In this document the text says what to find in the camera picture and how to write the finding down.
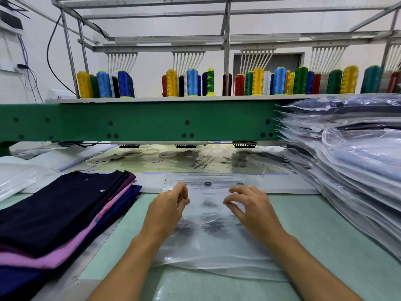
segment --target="green table surface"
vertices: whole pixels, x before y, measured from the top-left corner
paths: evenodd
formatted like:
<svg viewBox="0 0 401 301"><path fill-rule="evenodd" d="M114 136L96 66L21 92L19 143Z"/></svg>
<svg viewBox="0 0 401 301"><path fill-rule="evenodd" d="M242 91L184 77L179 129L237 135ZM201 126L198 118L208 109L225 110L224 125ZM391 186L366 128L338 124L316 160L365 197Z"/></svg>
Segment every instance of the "green table surface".
<svg viewBox="0 0 401 301"><path fill-rule="evenodd" d="M80 280L101 280L142 227L155 194L142 194ZM317 195L269 195L285 230L366 301L401 299L401 265ZM300 300L290 283L230 278L202 270L151 268L141 300Z"/></svg>

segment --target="green thread spool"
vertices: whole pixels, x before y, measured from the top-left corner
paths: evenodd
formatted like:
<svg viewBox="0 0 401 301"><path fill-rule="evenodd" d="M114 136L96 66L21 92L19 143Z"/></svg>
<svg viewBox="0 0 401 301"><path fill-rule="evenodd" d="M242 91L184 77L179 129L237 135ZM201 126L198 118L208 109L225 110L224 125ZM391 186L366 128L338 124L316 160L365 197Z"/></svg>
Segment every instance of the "green thread spool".
<svg viewBox="0 0 401 301"><path fill-rule="evenodd" d="M252 95L253 72L248 72L245 76L245 96Z"/></svg>
<svg viewBox="0 0 401 301"><path fill-rule="evenodd" d="M214 69L207 69L207 94L206 96L216 96L214 93Z"/></svg>
<svg viewBox="0 0 401 301"><path fill-rule="evenodd" d="M330 74L328 74L327 94L340 94L342 78L343 71L339 69L332 70Z"/></svg>
<svg viewBox="0 0 401 301"><path fill-rule="evenodd" d="M368 67L363 75L360 93L377 93L380 86L381 73L382 70L379 65L372 65Z"/></svg>
<svg viewBox="0 0 401 301"><path fill-rule="evenodd" d="M100 98L98 78L95 75L89 75L91 78L93 98Z"/></svg>
<svg viewBox="0 0 401 301"><path fill-rule="evenodd" d="M293 94L305 94L307 79L308 68L306 66L299 67L295 71Z"/></svg>

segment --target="stack of folded shirts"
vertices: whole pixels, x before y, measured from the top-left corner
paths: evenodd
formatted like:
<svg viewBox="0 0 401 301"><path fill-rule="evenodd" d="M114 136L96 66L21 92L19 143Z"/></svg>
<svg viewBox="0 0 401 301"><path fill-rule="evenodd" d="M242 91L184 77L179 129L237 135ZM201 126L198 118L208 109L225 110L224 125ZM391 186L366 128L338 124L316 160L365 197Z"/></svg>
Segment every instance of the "stack of folded shirts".
<svg viewBox="0 0 401 301"><path fill-rule="evenodd" d="M170 264L231 277L288 281L268 249L223 205L230 187L257 185L252 176L194 175L185 182L191 204L160 247L153 266ZM241 204L238 207L245 211Z"/></svg>
<svg viewBox="0 0 401 301"><path fill-rule="evenodd" d="M135 175L71 172L0 210L0 299L30 299L135 202Z"/></svg>
<svg viewBox="0 0 401 301"><path fill-rule="evenodd" d="M401 259L401 96L333 96L285 108L279 131L289 166Z"/></svg>

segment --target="metal frame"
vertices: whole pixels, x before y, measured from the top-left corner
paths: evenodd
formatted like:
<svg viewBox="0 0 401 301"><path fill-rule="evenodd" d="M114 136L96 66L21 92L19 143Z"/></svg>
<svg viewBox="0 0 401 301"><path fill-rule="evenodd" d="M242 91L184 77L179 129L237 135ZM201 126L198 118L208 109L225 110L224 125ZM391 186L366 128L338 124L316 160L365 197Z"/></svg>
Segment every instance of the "metal frame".
<svg viewBox="0 0 401 301"><path fill-rule="evenodd" d="M392 44L401 42L398 30L395 30L395 21L401 2L394 5L382 6L335 6L335 7L315 7L315 8L268 8L255 10L231 10L233 2L250 1L277 1L277 0L52 0L52 3L60 8L62 14L67 13L78 20L82 52L85 70L89 71L88 61L86 60L85 48L93 52L104 53L124 53L124 52L205 52L210 50L224 51L224 73L226 76L226 93L229 89L229 57L230 50L268 50L277 48L293 47L333 47L349 45L367 45L386 43L383 54L382 66L385 65L388 50ZM92 14L81 16L76 9L94 8L129 8L138 6L156 5L182 5L182 4L216 4L225 3L224 11L192 11L192 12L170 12L162 14ZM378 14L359 23L349 30L349 32L330 32L330 33L305 33L305 34L264 34L264 35L231 35L230 19L231 15L244 14L280 14L280 13L300 13L300 12L325 12L325 11L360 11L360 10L381 10ZM376 32L357 32L358 29L394 11L392 25L388 31ZM112 37L91 19L126 19L126 18L155 18L155 17L183 17L183 16L208 16L223 15L223 23L220 35L212 36L162 36L162 37ZM102 34L107 40L102 45L90 45L85 41L82 34L82 25L88 26ZM73 58L69 48L69 38L66 35L67 49L73 73L74 86L77 84L75 70L73 69Z"/></svg>

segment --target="white wall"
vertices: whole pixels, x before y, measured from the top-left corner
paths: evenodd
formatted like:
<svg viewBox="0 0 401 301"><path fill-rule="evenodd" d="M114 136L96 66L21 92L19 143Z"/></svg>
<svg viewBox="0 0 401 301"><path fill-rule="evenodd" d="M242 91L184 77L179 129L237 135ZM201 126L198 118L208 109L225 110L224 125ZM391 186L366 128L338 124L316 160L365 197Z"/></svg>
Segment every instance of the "white wall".
<svg viewBox="0 0 401 301"><path fill-rule="evenodd" d="M50 0L25 0L53 18L58 18L59 11ZM302 0L302 1L274 1L257 3L233 3L232 9L246 8L293 8L293 7L317 7L340 5L389 5L400 0ZM142 8L108 9L109 13L122 13L125 11L143 12L170 12L191 10L218 10L223 9L224 4L206 5L180 5ZM94 9L93 13L103 12L102 9ZM266 33L299 33L299 32L334 32L347 31L353 25L374 15L376 11L351 11L351 12L326 12L326 13L298 13L298 14L271 14L271 15L234 15L231 18L232 34L266 34ZM30 66L38 76L39 90L42 96L47 95L49 87L63 88L53 77L46 63L46 47L54 24L34 13L29 13L32 18L23 18L25 27L25 44L30 56ZM76 20L68 18L68 25L77 30ZM366 26L362 30L388 30L392 14L383 17ZM178 36L178 35L209 35L219 34L222 17L180 17L180 18L148 18L148 19L121 19L95 21L104 30L113 36ZM401 17L397 21L396 28L401 28ZM93 31L85 28L85 35L92 38ZM76 70L83 70L81 46L77 43L78 36L70 33ZM0 38L0 53L7 51L6 44L11 51L8 57L22 62L22 54L18 41L10 36ZM384 45L350 46L345 51L339 67L344 69L348 65L358 65L360 74L358 88L362 83L363 71L369 65L381 63ZM309 66L311 48L280 49L277 52L305 52L304 64ZM231 51L230 71L233 67L233 54ZM58 27L53 38L50 61L58 77L73 89L73 82L68 61L67 50L62 27ZM107 58L104 54L95 54L88 51L88 61L91 73L99 69L107 69ZM214 68L215 92L221 95L224 54L222 51L207 52L200 64L198 71L206 71ZM159 97L162 92L161 77L173 66L173 56L170 52L140 53L131 75L133 76L137 95L139 97ZM31 93L24 90L21 81L15 75L0 72L0 103L26 103L27 97L33 102Z"/></svg>

